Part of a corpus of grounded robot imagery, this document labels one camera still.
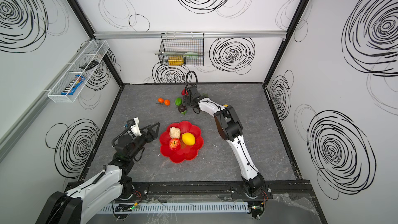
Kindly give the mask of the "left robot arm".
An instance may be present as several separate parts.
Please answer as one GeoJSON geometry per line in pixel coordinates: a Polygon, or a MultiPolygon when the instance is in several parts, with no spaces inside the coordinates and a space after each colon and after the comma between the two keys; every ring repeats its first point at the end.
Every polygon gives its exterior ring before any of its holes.
{"type": "Polygon", "coordinates": [[[66,192],[53,193],[45,203],[38,224],[86,224],[112,201],[129,199],[133,194],[128,176],[145,145],[159,136],[160,123],[139,128],[138,120],[127,121],[125,130],[112,140],[112,161],[82,184],[66,192]]]}

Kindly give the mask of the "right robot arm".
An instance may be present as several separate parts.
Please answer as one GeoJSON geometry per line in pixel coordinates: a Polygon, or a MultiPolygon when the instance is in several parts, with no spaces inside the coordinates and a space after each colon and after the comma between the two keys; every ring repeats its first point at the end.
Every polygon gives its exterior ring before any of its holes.
{"type": "Polygon", "coordinates": [[[230,145],[239,164],[245,194],[251,199],[256,198],[262,193],[266,183],[246,147],[243,126],[235,109],[230,105],[217,104],[201,95],[196,85],[187,84],[182,95],[183,104],[214,117],[219,135],[230,145]]]}

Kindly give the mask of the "red flower-shaped fruit bowl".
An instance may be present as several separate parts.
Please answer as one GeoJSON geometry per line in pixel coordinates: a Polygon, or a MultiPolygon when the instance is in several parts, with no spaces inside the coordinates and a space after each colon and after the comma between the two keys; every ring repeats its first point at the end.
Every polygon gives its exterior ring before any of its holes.
{"type": "Polygon", "coordinates": [[[182,163],[185,160],[195,159],[199,150],[204,145],[201,129],[188,121],[170,124],[161,134],[159,140],[161,144],[160,153],[164,157],[169,158],[173,163],[182,163]],[[170,141],[172,140],[170,137],[171,128],[178,128],[181,131],[180,142],[174,145],[173,148],[170,145],[170,141]],[[195,143],[193,145],[187,145],[182,141],[181,136],[185,133],[190,133],[194,136],[195,143]]]}

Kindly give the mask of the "large yellow lemon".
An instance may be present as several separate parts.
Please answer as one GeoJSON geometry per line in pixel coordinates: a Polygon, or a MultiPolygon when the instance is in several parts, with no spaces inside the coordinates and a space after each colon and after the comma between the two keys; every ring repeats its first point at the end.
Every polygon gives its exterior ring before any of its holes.
{"type": "Polygon", "coordinates": [[[193,146],[196,144],[195,136],[192,133],[186,132],[181,135],[182,142],[187,146],[193,146]]]}

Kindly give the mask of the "red apple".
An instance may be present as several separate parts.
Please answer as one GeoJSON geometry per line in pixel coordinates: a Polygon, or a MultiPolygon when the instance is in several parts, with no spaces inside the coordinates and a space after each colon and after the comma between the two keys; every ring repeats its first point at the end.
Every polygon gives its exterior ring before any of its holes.
{"type": "Polygon", "coordinates": [[[180,139],[174,138],[169,142],[169,147],[171,150],[179,150],[181,148],[180,139]]]}

